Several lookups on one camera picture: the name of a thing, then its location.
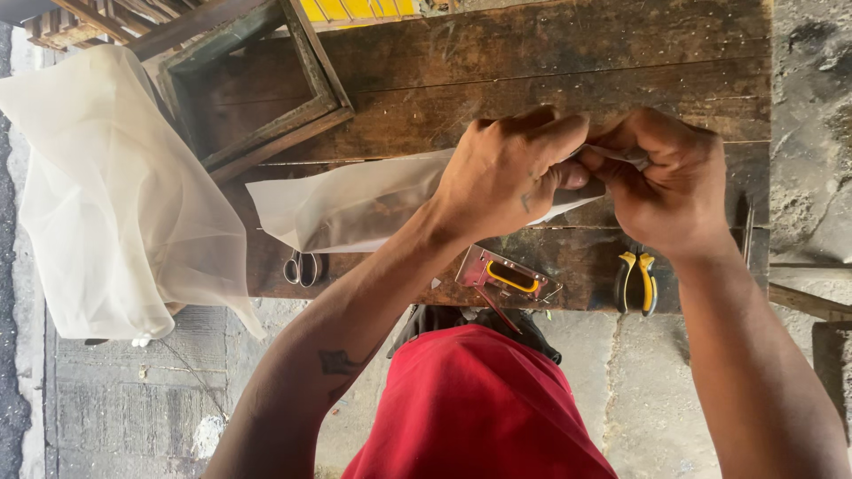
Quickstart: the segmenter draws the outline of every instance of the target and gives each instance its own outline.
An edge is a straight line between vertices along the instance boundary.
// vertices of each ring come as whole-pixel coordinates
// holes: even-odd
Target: right hand
[[[579,155],[592,175],[607,184],[616,219],[632,239],[670,260],[730,249],[725,152],[719,135],[640,108],[610,130],[591,132],[586,142],[612,150],[638,146],[648,152],[652,164],[643,171],[590,148]]]

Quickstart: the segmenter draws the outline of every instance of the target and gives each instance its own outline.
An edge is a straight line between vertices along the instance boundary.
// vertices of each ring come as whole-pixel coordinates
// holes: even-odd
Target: dark shorts
[[[416,338],[419,334],[429,331],[438,331],[455,326],[480,325],[493,329],[509,339],[537,350],[547,356],[557,365],[562,361],[559,351],[550,347],[544,339],[541,331],[533,323],[533,318],[527,311],[521,309],[504,309],[503,312],[518,326],[523,334],[518,334],[500,319],[493,309],[483,309],[476,318],[468,321],[462,310],[456,306],[431,306],[428,304],[416,304],[412,315],[409,316],[405,329],[394,341],[394,346],[388,351],[388,359],[394,356],[394,352],[407,341]]]

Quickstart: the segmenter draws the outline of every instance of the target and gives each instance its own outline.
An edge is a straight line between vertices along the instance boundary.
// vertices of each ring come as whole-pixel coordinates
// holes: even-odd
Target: forearm
[[[443,234],[426,204],[279,335],[240,397],[208,475],[311,476],[325,413],[376,354],[414,297],[469,240]]]
[[[733,239],[713,254],[672,263],[695,387],[722,472],[848,476],[838,414]]]

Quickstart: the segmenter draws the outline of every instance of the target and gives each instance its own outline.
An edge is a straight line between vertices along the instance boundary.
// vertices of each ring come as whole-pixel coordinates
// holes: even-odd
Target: pliers
[[[624,314],[627,312],[627,278],[630,277],[630,271],[639,260],[639,269],[642,271],[642,283],[645,287],[645,299],[642,302],[642,315],[650,316],[653,314],[654,308],[657,307],[657,280],[653,277],[653,260],[654,258],[644,251],[644,246],[635,245],[634,252],[625,251],[619,255],[621,266],[619,273],[615,278],[615,304],[619,308],[619,312]]]

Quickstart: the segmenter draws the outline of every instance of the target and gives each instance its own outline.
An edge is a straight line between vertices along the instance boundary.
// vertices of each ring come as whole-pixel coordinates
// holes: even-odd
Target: asphalt
[[[11,74],[11,34],[12,27],[0,23],[0,78]],[[15,340],[18,336],[12,316],[16,211],[14,184],[7,166],[9,154],[12,153],[9,145],[10,125],[9,119],[0,114],[0,477],[3,478],[18,477],[23,459],[21,443],[24,432],[30,428],[30,404],[18,392],[14,364]]]

